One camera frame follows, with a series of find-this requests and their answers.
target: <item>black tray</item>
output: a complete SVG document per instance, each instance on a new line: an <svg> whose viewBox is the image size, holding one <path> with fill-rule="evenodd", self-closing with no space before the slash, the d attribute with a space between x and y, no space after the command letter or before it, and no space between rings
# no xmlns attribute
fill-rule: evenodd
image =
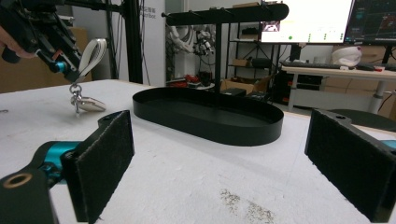
<svg viewBox="0 0 396 224"><path fill-rule="evenodd" d="M149 89L136 93L133 101L141 119L232 146L275 141L284 117L267 103L187 88Z"/></svg>

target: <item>white table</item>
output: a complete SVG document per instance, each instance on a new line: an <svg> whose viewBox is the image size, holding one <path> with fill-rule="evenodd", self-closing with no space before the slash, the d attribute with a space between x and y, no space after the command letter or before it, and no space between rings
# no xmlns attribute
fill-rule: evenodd
<svg viewBox="0 0 396 224"><path fill-rule="evenodd" d="M376 114L381 106L387 82L396 81L396 72L390 71L371 72L287 66L282 66L282 70L294 74L290 87L289 111L292 111L295 105L302 105L322 109L358 109ZM328 91L309 91L297 89L297 78L299 75L374 80L378 81L378 85L373 96Z"/></svg>
<svg viewBox="0 0 396 224"><path fill-rule="evenodd" d="M99 118L129 109L135 155L98 223L370 223L305 156L309 117L285 113L275 142L231 147L135 116L132 96L146 88L84 83L82 94L107 111L79 119L68 86L0 94L0 110L8 110L0 113L0 177L20 170L42 144L83 141ZM50 192L60 222L76 223L67 186Z"/></svg>

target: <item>monitor screen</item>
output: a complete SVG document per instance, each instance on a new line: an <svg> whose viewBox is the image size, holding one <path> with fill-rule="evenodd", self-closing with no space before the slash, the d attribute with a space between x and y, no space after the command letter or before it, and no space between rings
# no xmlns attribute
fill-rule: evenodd
<svg viewBox="0 0 396 224"><path fill-rule="evenodd" d="M345 41L352 44L395 45L396 1L355 0Z"/></svg>
<svg viewBox="0 0 396 224"><path fill-rule="evenodd" d="M339 44L353 0L284 0L289 15L283 21L261 22L263 43ZM263 5L274 2L262 1Z"/></svg>

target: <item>desk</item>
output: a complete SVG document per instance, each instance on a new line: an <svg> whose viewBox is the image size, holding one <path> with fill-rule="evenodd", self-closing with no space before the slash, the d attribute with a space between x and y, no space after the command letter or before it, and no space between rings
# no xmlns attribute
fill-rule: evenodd
<svg viewBox="0 0 396 224"><path fill-rule="evenodd" d="M117 80L81 86L106 112L78 119L69 86L0 94L0 110L8 110L0 113L1 177L43 143L83 141L99 118L133 111L132 96L147 88ZM285 113L281 136L259 147L226 146L131 117L135 155L97 223L370 223L305 156L309 117ZM67 186L50 192L60 222L76 223Z"/></svg>
<svg viewBox="0 0 396 224"><path fill-rule="evenodd" d="M321 109L357 109L376 114L382 103L386 83L396 81L396 72L390 71L368 72L287 66L282 66L282 70L294 74L290 89L289 111L292 111L294 105L302 105ZM372 97L326 91L308 91L297 89L297 78L299 75L374 80L378 81L378 85Z"/></svg>

